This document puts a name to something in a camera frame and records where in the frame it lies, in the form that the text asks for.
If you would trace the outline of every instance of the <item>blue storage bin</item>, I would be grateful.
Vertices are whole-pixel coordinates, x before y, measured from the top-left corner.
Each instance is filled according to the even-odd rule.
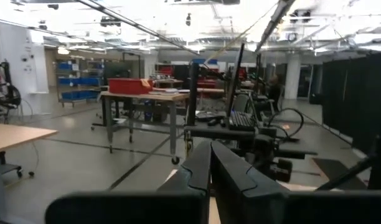
[[[89,96],[90,96],[90,93],[88,90],[82,90],[78,93],[78,96],[81,98],[81,99],[87,99]]]
[[[79,91],[71,91],[67,93],[62,93],[62,99],[63,100],[80,100],[80,94]]]
[[[91,98],[98,98],[98,95],[99,95],[99,91],[90,91],[90,97]]]
[[[73,83],[73,85],[81,84],[79,78],[59,78],[59,84],[61,85],[70,85],[70,83]]]
[[[72,65],[69,65],[68,63],[61,62],[61,63],[58,64],[58,69],[61,69],[61,70],[71,70],[72,69]]]
[[[79,97],[81,99],[96,99],[98,97],[98,92],[91,90],[82,90],[79,93]]]
[[[99,78],[82,78],[81,84],[84,85],[99,85]]]
[[[59,78],[59,84],[69,85],[70,84],[70,79],[69,78]]]

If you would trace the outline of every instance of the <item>black cable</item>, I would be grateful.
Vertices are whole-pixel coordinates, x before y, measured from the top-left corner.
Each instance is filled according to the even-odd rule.
[[[271,124],[272,121],[273,121],[273,119],[274,119],[276,116],[278,116],[279,114],[281,114],[282,112],[287,111],[287,110],[291,110],[291,111],[296,112],[296,113],[300,116],[300,118],[301,118],[301,122],[300,122],[299,127],[298,127],[293,133],[291,133],[291,134],[287,134],[286,137],[283,138],[283,139],[281,140],[281,143],[284,143],[284,142],[288,141],[291,137],[293,137],[295,134],[297,134],[297,133],[301,130],[301,128],[303,128],[303,126],[304,126],[304,115],[302,114],[302,112],[300,112],[299,110],[294,109],[294,108],[285,108],[285,109],[282,109],[281,111],[279,111],[279,112],[273,114],[273,115],[269,118],[269,120],[268,120],[266,126],[267,126],[268,128],[269,128],[269,127],[275,127],[275,126],[273,126],[273,125]]]

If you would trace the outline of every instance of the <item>red toolbox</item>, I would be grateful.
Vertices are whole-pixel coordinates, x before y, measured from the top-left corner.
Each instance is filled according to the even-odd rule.
[[[153,90],[153,80],[147,80],[149,86],[144,86],[138,78],[109,78],[108,81],[110,93],[140,95]]]

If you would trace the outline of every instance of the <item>ceiling pipe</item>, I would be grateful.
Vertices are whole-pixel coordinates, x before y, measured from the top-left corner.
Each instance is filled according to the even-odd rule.
[[[326,24],[326,25],[324,25],[324,26],[321,26],[318,30],[316,30],[316,31],[314,31],[314,32],[312,32],[312,33],[310,33],[309,35],[304,36],[304,37],[301,38],[301,39],[298,39],[298,40],[294,41],[293,43],[290,44],[290,46],[297,45],[297,44],[299,44],[299,43],[304,42],[305,40],[308,40],[308,39],[314,37],[316,34],[322,32],[324,29],[328,28],[330,25],[331,25],[331,23],[330,23],[330,24]]]
[[[261,41],[258,43],[255,52],[257,53],[261,47],[265,44],[266,40],[274,31],[275,27],[279,24],[283,16],[289,11],[295,0],[281,0],[272,15],[271,21],[268,23],[261,37]]]
[[[350,14],[350,15],[341,15],[338,14],[331,14],[331,15],[325,15],[325,16],[284,16],[283,19],[285,21],[298,21],[298,20],[304,20],[304,19],[340,19],[343,17],[352,18],[352,17],[370,17],[370,16],[381,16],[381,14]]]
[[[2,22],[4,24],[9,24],[9,25],[12,25],[12,26],[23,27],[23,28],[26,28],[26,29],[29,29],[29,30],[35,30],[35,31],[43,32],[43,33],[50,34],[50,35],[55,35],[55,36],[60,36],[60,37],[67,37],[67,38],[70,38],[70,39],[77,39],[77,40],[81,40],[81,41],[87,42],[89,44],[97,44],[97,45],[105,46],[105,47],[114,47],[116,49],[125,50],[125,51],[131,52],[131,53],[141,54],[141,52],[138,52],[136,50],[134,50],[134,51],[127,50],[124,47],[122,47],[120,45],[116,45],[116,44],[111,44],[111,43],[101,42],[101,41],[95,41],[95,40],[89,40],[89,39],[86,39],[86,38],[83,38],[83,37],[78,37],[78,36],[75,36],[75,35],[65,34],[65,33],[61,33],[61,32],[54,32],[54,31],[51,31],[51,30],[40,29],[38,27],[26,26],[26,25],[23,25],[23,24],[18,24],[16,22],[6,21],[4,19],[0,19],[0,22]]]
[[[130,26],[132,26],[134,28],[137,28],[137,29],[139,29],[139,30],[141,30],[141,31],[143,31],[143,32],[145,32],[147,34],[153,35],[153,36],[155,36],[155,37],[157,37],[157,38],[159,38],[161,40],[164,40],[164,41],[166,41],[166,42],[168,42],[168,43],[170,43],[172,45],[175,45],[175,46],[179,47],[182,50],[186,50],[186,51],[188,51],[188,52],[190,52],[192,54],[195,54],[195,55],[200,55],[198,52],[196,52],[194,50],[191,50],[191,49],[188,49],[187,47],[184,47],[181,44],[177,44],[177,43],[169,40],[167,37],[165,37],[165,36],[155,32],[155,31],[153,31],[153,30],[151,30],[151,29],[149,29],[149,28],[147,28],[145,26],[142,26],[141,24],[139,24],[139,23],[137,23],[137,22],[135,22],[135,21],[133,21],[131,19],[128,19],[127,17],[122,16],[122,15],[118,14],[117,12],[112,11],[111,9],[108,9],[105,6],[102,6],[101,4],[99,4],[99,3],[95,2],[95,1],[92,1],[92,0],[76,0],[76,1],[78,1],[78,2],[88,6],[90,8],[93,8],[94,10],[102,12],[102,13],[104,13],[107,16],[110,16],[110,17],[113,17],[115,19],[118,19],[121,22],[124,22],[125,24],[128,24],[128,25],[130,25]]]
[[[338,38],[338,39],[334,39],[334,40],[329,41],[329,42],[327,42],[327,43],[325,43],[325,44],[322,44],[322,45],[319,45],[319,46],[315,47],[314,50],[316,50],[316,49],[320,49],[320,48],[323,48],[323,47],[326,47],[326,46],[328,46],[328,45],[331,45],[331,44],[334,44],[334,43],[337,43],[337,42],[340,42],[340,41],[342,41],[342,40],[344,40],[344,39],[348,39],[348,38],[350,38],[350,37],[353,37],[354,35],[355,35],[355,34],[349,34],[349,35],[345,35],[344,37],[341,37],[341,38]]]

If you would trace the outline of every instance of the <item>wire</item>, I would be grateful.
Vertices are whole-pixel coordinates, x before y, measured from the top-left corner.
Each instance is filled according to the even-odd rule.
[[[34,142],[31,142],[31,144],[33,145],[34,152],[35,152],[35,156],[36,156],[35,167],[34,167],[33,172],[36,172],[36,170],[37,170],[37,168],[38,168],[38,166],[39,166],[39,163],[40,163],[39,150],[38,150],[37,147],[35,146]]]
[[[30,108],[31,115],[30,115],[30,120],[28,120],[28,122],[30,122],[33,119],[33,115],[34,115],[34,113],[33,113],[33,107],[30,105],[30,103],[27,100],[25,100],[25,99],[22,99],[22,100],[25,101],[27,103],[27,105],[29,106],[29,108]]]
[[[266,126],[267,126],[267,127],[275,127],[275,128],[277,128],[277,126],[274,126],[274,125],[271,124],[272,121],[273,121],[273,119],[274,119],[276,116],[278,116],[279,114],[281,114],[282,112],[284,112],[284,111],[288,111],[288,110],[291,110],[291,111],[296,112],[296,113],[300,116],[300,118],[301,118],[301,122],[300,122],[300,125],[298,126],[298,128],[297,128],[293,133],[291,133],[291,134],[287,134],[286,137],[283,138],[283,139],[280,141],[280,143],[284,143],[284,142],[288,141],[291,137],[293,137],[295,134],[297,134],[297,133],[301,130],[301,128],[303,128],[303,126],[304,126],[304,116],[303,116],[302,112],[300,112],[299,110],[294,109],[294,108],[285,108],[285,109],[282,109],[281,111],[279,111],[279,112],[273,114],[273,115],[269,118],[269,120],[268,120]]]

